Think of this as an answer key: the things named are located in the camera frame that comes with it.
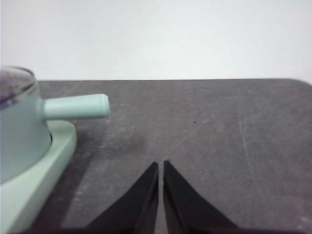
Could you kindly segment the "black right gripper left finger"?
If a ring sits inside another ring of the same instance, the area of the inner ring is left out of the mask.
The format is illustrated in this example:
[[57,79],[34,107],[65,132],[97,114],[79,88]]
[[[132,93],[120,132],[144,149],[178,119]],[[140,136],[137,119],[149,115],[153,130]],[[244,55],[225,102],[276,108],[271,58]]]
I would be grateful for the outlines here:
[[158,207],[158,164],[153,162],[130,189],[86,227],[28,229],[25,234],[153,234]]

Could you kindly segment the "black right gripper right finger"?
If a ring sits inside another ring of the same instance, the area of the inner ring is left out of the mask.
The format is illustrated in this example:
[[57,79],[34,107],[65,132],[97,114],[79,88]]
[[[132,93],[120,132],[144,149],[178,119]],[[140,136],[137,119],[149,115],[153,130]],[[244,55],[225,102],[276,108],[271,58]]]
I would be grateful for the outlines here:
[[205,200],[164,161],[163,202],[170,234],[302,234],[298,230],[241,228]]

